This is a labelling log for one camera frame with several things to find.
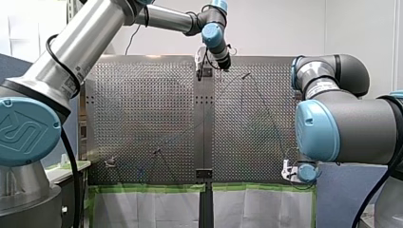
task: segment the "metal frame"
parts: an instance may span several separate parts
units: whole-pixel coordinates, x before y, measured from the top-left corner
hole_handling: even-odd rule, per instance
[[[190,59],[191,57],[189,56],[162,56],[158,58],[150,58],[150,57],[144,57],[144,56],[104,56],[100,61],[99,64],[104,64],[104,63],[121,63],[121,64],[133,64],[133,63],[144,63],[144,64],[150,64],[150,63],[163,63],[163,62],[176,62],[176,63],[182,63],[182,61],[192,61],[193,58]],[[200,223],[199,226],[201,228],[203,227],[214,227],[214,211],[213,211],[213,191],[212,191],[212,182],[216,181],[215,180],[215,169],[217,169],[218,165],[225,165],[222,163],[215,163],[215,153],[217,153],[216,148],[214,147],[215,143],[217,143],[217,124],[218,122],[221,121],[221,119],[217,119],[217,117],[220,116],[217,111],[220,111],[220,108],[225,108],[224,103],[221,102],[221,98],[218,96],[221,96],[221,91],[224,89],[224,86],[227,85],[229,82],[228,77],[241,77],[242,74],[246,73],[243,68],[239,68],[237,66],[242,65],[245,66],[247,71],[251,71],[253,74],[255,74],[255,77],[257,75],[262,75],[260,71],[264,69],[259,69],[259,67],[266,66],[266,65],[274,65],[274,67],[277,66],[282,66],[282,67],[288,67],[288,65],[291,66],[291,61],[292,58],[288,57],[233,57],[233,63],[234,66],[232,68],[233,73],[223,73],[221,71],[213,70],[210,65],[207,63],[204,63],[204,69],[203,69],[203,77],[199,81],[196,73],[190,74],[189,76],[193,77],[193,93],[192,93],[192,99],[191,99],[191,104],[193,105],[193,138],[194,138],[194,175],[195,175],[195,181],[198,183],[205,183],[206,189],[205,192],[201,193],[201,198],[200,198]],[[279,77],[287,77],[287,81],[291,81],[291,78],[289,77],[288,73],[282,72],[280,76],[276,75],[278,79]],[[284,98],[284,99],[289,99],[290,104],[297,104],[297,101],[293,100],[294,97],[294,92],[292,88],[289,86],[290,84],[288,82],[285,82],[287,85],[283,84],[281,88],[279,89],[284,89],[286,86],[289,88],[289,91],[285,91],[287,95],[289,95],[289,98]],[[95,94],[95,88],[96,82],[95,78],[93,77],[93,74],[90,74],[87,79],[86,79],[86,108],[87,108],[87,113],[88,113],[88,119],[87,119],[87,130],[88,130],[88,141],[87,141],[87,151],[90,155],[90,159],[92,161],[98,160],[99,156],[96,153],[96,143],[94,141],[93,134],[94,132],[94,118],[91,117],[91,113],[93,114],[95,109],[94,109],[94,103],[97,101],[97,97]],[[243,102],[246,105],[246,94],[244,94],[244,89],[251,89],[251,87],[248,87],[248,85],[245,82],[242,82],[240,85],[240,91],[238,91],[239,86],[229,86],[228,88],[226,87],[225,89],[229,89],[229,94],[235,94],[237,92],[242,93],[241,97],[243,97],[245,100]],[[289,155],[289,159],[294,160],[297,158],[297,153],[295,156]],[[115,160],[111,160],[110,164],[111,167],[116,165]],[[226,181],[256,181],[256,182],[279,182],[281,181],[281,166],[282,166],[282,160],[278,162],[278,180],[226,180]],[[198,178],[198,172],[204,172],[204,175],[207,176],[200,176]],[[166,182],[153,182],[153,183],[163,183],[163,184],[177,184],[177,182],[172,182],[172,181],[166,181]]]

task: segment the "pegboard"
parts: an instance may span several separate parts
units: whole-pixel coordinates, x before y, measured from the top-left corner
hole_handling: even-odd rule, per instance
[[[86,83],[91,184],[195,181],[190,56],[107,56]]]
[[[196,104],[193,57],[103,57],[86,80],[90,184],[193,183],[206,163],[216,182],[281,181],[283,158],[297,156],[292,58],[232,60],[203,90],[214,92],[204,104],[213,141],[195,156],[201,98]]]
[[[292,60],[238,57],[216,72],[214,181],[279,182],[283,159],[297,158]]]

